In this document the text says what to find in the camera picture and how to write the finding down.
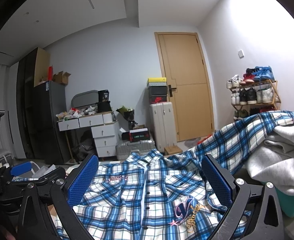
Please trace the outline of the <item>blue white plaid shirt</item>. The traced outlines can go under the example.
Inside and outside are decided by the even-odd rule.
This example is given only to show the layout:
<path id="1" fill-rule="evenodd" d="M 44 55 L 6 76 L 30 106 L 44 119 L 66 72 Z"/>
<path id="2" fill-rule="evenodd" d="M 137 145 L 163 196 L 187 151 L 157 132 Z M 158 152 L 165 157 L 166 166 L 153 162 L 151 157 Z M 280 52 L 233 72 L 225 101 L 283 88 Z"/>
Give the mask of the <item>blue white plaid shirt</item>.
<path id="1" fill-rule="evenodd" d="M 294 112 L 270 111 L 231 123 L 203 143 L 164 157 L 152 150 L 120 164 L 101 165 L 72 209 L 94 239 L 207 239 L 226 211 L 206 180 L 201 160 L 212 155 L 236 173 Z"/>

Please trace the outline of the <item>grey hoodie pile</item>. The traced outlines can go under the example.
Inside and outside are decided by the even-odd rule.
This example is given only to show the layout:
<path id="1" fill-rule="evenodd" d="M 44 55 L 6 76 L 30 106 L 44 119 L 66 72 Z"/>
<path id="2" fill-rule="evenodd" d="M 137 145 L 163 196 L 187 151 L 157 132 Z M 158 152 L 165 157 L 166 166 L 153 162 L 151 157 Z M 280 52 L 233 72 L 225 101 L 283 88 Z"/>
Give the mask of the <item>grey hoodie pile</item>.
<path id="1" fill-rule="evenodd" d="M 250 177 L 294 196 L 294 125 L 277 126 L 246 161 Z"/>

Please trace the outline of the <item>silver flat suitcase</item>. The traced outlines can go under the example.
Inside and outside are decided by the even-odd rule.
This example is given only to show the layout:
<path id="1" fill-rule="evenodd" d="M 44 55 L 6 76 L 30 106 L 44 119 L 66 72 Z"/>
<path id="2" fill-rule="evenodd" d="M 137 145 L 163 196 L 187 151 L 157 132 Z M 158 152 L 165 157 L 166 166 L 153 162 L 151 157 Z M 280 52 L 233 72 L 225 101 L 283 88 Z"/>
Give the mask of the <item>silver flat suitcase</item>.
<path id="1" fill-rule="evenodd" d="M 118 161 L 126 160 L 132 153 L 138 155 L 148 154 L 155 148 L 156 146 L 153 140 L 141 140 L 138 142 L 125 141 L 115 147 Z"/>

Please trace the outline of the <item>white drawer desk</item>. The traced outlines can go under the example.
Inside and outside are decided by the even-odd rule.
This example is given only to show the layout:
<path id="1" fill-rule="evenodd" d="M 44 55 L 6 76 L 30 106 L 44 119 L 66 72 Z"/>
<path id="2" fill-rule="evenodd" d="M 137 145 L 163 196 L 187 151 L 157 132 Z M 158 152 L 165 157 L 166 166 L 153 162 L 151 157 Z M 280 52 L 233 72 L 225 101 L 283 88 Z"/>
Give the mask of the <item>white drawer desk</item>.
<path id="1" fill-rule="evenodd" d="M 94 115 L 59 120 L 60 131 L 90 128 L 99 158 L 115 157 L 116 145 L 121 139 L 120 126 L 114 112 L 102 112 Z"/>

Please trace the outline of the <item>wooden shoe rack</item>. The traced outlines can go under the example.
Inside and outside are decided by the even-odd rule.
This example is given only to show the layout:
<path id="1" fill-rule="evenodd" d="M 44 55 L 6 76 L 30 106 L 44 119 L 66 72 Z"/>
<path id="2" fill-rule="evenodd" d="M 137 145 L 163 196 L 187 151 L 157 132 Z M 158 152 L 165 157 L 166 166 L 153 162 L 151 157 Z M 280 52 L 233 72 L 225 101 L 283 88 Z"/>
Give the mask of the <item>wooden shoe rack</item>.
<path id="1" fill-rule="evenodd" d="M 282 101 L 277 87 L 278 81 L 270 79 L 239 87 L 227 86 L 231 91 L 234 121 L 259 113 L 280 110 Z"/>

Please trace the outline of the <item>grey oval mirror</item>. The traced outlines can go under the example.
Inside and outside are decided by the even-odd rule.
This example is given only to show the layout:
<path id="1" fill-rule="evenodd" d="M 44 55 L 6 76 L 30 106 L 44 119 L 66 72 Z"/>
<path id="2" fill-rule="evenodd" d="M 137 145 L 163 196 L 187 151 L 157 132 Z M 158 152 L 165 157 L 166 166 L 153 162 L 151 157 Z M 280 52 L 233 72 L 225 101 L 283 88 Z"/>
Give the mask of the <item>grey oval mirror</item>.
<path id="1" fill-rule="evenodd" d="M 71 100 L 71 108 L 88 108 L 94 106 L 99 101 L 99 93 L 97 90 L 76 94 Z"/>

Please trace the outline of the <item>black shoe box with red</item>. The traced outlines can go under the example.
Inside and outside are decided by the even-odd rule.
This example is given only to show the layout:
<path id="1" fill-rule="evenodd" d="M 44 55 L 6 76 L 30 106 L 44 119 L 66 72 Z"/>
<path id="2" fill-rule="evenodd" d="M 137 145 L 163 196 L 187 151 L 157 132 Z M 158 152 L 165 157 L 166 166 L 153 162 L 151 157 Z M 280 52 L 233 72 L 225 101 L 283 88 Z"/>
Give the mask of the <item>black shoe box with red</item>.
<path id="1" fill-rule="evenodd" d="M 129 132 L 121 134 L 122 140 L 130 142 L 139 142 L 141 140 L 150 140 L 150 132 L 148 128 L 133 129 Z"/>

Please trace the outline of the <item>open cardboard box on fridge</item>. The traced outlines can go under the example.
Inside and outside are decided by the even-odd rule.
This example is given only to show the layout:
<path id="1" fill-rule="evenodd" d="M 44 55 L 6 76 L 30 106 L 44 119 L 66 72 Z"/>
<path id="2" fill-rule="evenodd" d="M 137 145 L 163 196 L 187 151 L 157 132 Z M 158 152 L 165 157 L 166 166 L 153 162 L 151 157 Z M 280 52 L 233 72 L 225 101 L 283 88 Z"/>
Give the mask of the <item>open cardboard box on fridge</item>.
<path id="1" fill-rule="evenodd" d="M 66 86 L 68 85 L 69 76 L 71 76 L 70 73 L 61 71 L 61 72 L 58 72 L 57 74 L 54 74 L 53 81 L 60 85 Z"/>

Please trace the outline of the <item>white upright suitcase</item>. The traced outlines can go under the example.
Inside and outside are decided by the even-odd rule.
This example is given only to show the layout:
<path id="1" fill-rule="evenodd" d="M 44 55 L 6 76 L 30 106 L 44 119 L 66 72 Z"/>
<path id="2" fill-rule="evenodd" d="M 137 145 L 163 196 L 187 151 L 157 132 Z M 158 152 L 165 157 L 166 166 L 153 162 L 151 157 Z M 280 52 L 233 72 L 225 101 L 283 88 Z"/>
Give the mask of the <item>white upright suitcase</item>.
<path id="1" fill-rule="evenodd" d="M 161 102 L 150 105 L 154 140 L 159 152 L 164 152 L 168 146 L 177 144 L 174 111 L 171 102 Z"/>

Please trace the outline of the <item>stacked shoe boxes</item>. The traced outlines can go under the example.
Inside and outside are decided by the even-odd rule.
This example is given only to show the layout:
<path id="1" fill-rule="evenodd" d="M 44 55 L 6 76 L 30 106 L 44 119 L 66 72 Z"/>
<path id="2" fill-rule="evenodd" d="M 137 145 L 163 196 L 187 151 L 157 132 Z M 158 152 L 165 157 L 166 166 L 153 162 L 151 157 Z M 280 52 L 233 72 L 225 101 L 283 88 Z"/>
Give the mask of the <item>stacked shoe boxes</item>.
<path id="1" fill-rule="evenodd" d="M 167 102 L 168 85 L 166 77 L 149 77 L 147 89 L 150 104 Z"/>

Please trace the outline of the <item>tan wooden door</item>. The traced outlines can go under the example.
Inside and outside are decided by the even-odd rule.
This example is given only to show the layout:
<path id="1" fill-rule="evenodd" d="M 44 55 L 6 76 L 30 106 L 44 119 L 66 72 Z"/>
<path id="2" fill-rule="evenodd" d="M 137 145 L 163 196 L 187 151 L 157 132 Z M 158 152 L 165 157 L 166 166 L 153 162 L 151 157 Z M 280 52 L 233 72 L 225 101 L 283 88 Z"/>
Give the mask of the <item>tan wooden door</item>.
<path id="1" fill-rule="evenodd" d="M 177 141 L 214 131 L 208 70 L 197 33 L 156 32 L 162 76 L 167 78 Z"/>

